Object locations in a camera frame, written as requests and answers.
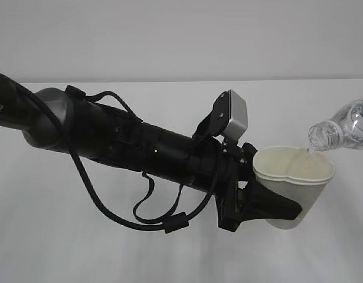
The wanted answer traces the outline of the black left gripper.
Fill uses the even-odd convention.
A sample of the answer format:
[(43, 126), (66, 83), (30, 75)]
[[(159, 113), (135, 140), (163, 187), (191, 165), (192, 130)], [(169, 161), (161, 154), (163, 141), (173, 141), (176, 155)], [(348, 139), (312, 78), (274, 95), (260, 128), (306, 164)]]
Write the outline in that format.
[[(258, 219), (280, 219), (293, 221), (302, 212), (302, 207), (294, 200), (272, 192), (254, 177), (253, 158), (257, 149), (245, 142), (241, 147), (215, 138), (195, 138), (193, 153), (198, 153), (203, 161), (207, 160), (207, 149), (211, 148), (215, 157), (212, 179), (206, 195), (192, 211), (196, 217), (207, 206), (212, 197), (217, 209), (219, 228), (235, 232), (244, 221)], [(239, 182), (245, 181), (244, 189)]]

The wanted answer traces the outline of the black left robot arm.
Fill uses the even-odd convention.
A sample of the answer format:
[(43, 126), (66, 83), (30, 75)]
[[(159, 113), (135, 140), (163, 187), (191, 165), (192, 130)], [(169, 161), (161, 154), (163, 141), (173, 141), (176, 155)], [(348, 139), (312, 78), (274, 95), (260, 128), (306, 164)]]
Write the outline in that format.
[[(137, 231), (171, 233), (185, 228), (211, 198), (218, 226), (232, 232), (244, 221), (295, 220), (302, 212), (299, 203), (257, 181), (256, 148), (250, 143), (238, 145), (248, 120), (246, 102), (235, 91), (217, 97), (191, 137), (145, 123), (127, 104), (121, 108), (102, 104), (107, 96), (115, 94), (88, 96), (73, 86), (33, 93), (0, 73), (0, 126), (20, 130), (32, 147), (69, 154), (98, 210)], [(205, 196), (190, 213), (179, 213), (172, 205), (158, 218), (127, 221), (99, 199), (82, 158), (140, 172), (149, 182), (149, 192), (154, 190), (154, 177), (161, 177)]]

